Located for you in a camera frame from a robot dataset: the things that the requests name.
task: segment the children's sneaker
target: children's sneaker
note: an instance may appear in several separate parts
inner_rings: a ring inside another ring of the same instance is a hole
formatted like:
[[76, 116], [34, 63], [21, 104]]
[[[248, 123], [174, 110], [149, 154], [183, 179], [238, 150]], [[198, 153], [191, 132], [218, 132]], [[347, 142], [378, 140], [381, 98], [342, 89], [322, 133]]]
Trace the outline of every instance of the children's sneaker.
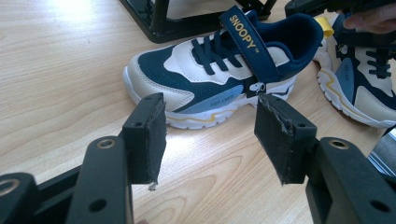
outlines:
[[323, 38], [303, 14], [261, 23], [254, 11], [232, 7], [220, 19], [224, 29], [213, 35], [134, 56], [123, 72], [132, 99], [163, 92], [171, 126], [211, 127], [241, 105], [257, 105], [258, 93], [288, 98]]
[[334, 35], [324, 39], [314, 60], [320, 63], [318, 82], [326, 98], [344, 114], [376, 127], [396, 124], [396, 97], [389, 59], [394, 44], [377, 45], [373, 35], [346, 30], [346, 15], [334, 18]]

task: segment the screw hole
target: screw hole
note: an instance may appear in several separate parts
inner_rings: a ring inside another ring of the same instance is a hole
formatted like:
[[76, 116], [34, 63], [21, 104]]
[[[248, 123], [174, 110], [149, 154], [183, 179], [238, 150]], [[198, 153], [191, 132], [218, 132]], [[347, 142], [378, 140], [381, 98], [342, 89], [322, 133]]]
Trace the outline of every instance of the screw hole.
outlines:
[[106, 207], [106, 200], [99, 199], [99, 200], [96, 200], [95, 202], [90, 204], [90, 211], [91, 212], [100, 212], [105, 207]]
[[6, 179], [0, 181], [0, 196], [4, 196], [12, 192], [20, 185], [21, 181], [19, 179]]
[[388, 207], [386, 204], [381, 203], [381, 202], [379, 202], [379, 201], [373, 200], [373, 201], [370, 201], [370, 204], [371, 204], [372, 207], [374, 207], [376, 210], [379, 210], [379, 211], [381, 211], [381, 212], [389, 212], [389, 211], [390, 211], [389, 207]]
[[349, 149], [349, 145], [346, 142], [340, 141], [340, 140], [330, 140], [329, 144], [332, 147], [336, 147], [338, 149]]
[[105, 139], [100, 141], [96, 146], [101, 149], [106, 149], [114, 147], [114, 145], [116, 145], [116, 141], [114, 141], [113, 139]]

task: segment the wooden table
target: wooden table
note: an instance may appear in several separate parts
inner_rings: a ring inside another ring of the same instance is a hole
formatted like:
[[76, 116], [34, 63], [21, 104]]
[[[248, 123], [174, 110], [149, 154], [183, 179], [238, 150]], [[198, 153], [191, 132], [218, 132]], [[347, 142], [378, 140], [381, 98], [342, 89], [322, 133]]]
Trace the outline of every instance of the wooden table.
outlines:
[[[277, 1], [269, 21], [285, 17], [287, 2]], [[175, 0], [170, 10], [231, 5]], [[133, 55], [182, 41], [151, 43], [117, 0], [4, 0], [0, 8], [0, 175], [27, 172], [37, 183], [80, 165], [94, 139], [120, 132], [135, 108], [121, 80]], [[317, 71], [314, 63], [305, 68], [288, 102], [318, 126], [318, 138], [344, 138], [367, 155], [383, 130], [335, 110]], [[154, 192], [134, 186], [135, 220], [312, 222], [304, 185], [282, 187], [254, 136], [255, 112], [243, 106], [198, 131], [169, 127], [160, 185]]]

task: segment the velcro strap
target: velcro strap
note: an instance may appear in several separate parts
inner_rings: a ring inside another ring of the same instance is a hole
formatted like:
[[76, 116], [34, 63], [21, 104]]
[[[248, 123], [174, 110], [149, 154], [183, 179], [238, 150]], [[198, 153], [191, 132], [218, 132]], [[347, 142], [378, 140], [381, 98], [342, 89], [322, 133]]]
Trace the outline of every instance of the velcro strap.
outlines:
[[274, 61], [262, 38], [239, 7], [234, 6], [224, 12], [220, 20], [260, 82], [266, 83], [278, 76]]

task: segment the yellow sole accent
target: yellow sole accent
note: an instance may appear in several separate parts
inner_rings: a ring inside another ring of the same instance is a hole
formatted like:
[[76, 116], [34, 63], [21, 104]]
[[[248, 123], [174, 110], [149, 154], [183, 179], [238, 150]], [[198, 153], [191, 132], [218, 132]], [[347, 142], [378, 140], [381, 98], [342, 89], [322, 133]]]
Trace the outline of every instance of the yellow sole accent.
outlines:
[[329, 82], [326, 83], [326, 87], [328, 89], [330, 89], [333, 93], [335, 93], [338, 96], [338, 99], [340, 99], [340, 103], [343, 107], [345, 107], [346, 109], [348, 109], [352, 114], [355, 114], [356, 116], [359, 116], [362, 118], [362, 116], [360, 114], [357, 114], [353, 111], [352, 108], [350, 108], [343, 100], [342, 96], [340, 93], [338, 93], [338, 91], [336, 91], [333, 87], [332, 84], [334, 83], [334, 78], [332, 78], [332, 75], [330, 75], [328, 72], [324, 71], [323, 69], [320, 69], [320, 72], [324, 73], [327, 75], [327, 77], [330, 79]]

